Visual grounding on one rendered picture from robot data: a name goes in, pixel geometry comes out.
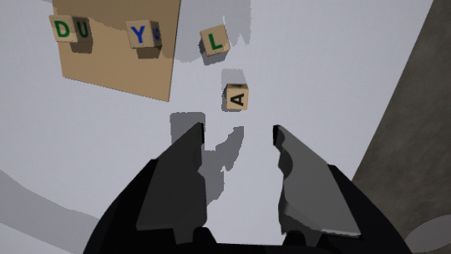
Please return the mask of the tan flat mat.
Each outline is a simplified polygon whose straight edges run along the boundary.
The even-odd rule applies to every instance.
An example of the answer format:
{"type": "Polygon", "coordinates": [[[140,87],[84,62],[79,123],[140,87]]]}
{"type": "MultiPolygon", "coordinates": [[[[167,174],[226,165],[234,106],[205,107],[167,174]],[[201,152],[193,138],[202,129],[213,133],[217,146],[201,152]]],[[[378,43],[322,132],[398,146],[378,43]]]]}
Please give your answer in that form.
{"type": "Polygon", "coordinates": [[[53,15],[86,17],[93,42],[58,43],[63,77],[170,101],[181,0],[52,0],[53,15]],[[159,23],[162,46],[132,49],[126,21],[159,23]]]}

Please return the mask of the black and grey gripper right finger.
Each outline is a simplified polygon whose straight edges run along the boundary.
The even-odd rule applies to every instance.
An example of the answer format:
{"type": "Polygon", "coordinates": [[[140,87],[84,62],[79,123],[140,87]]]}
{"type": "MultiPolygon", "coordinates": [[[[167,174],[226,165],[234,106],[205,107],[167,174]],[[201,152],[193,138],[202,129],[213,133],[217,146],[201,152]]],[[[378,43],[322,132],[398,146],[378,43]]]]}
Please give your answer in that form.
{"type": "Polygon", "coordinates": [[[412,254],[388,218],[335,165],[278,124],[273,145],[284,175],[278,204],[283,236],[301,231],[307,246],[336,254],[412,254]]]}

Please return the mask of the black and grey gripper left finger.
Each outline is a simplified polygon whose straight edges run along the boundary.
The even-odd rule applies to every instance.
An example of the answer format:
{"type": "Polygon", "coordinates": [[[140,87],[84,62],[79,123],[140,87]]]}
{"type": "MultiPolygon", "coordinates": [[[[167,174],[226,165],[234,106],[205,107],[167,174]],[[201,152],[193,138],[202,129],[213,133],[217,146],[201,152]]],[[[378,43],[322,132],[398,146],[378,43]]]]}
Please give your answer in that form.
{"type": "Polygon", "coordinates": [[[154,254],[192,242],[207,221],[202,165],[204,125],[196,123],[151,159],[111,203],[83,254],[154,254]]]}

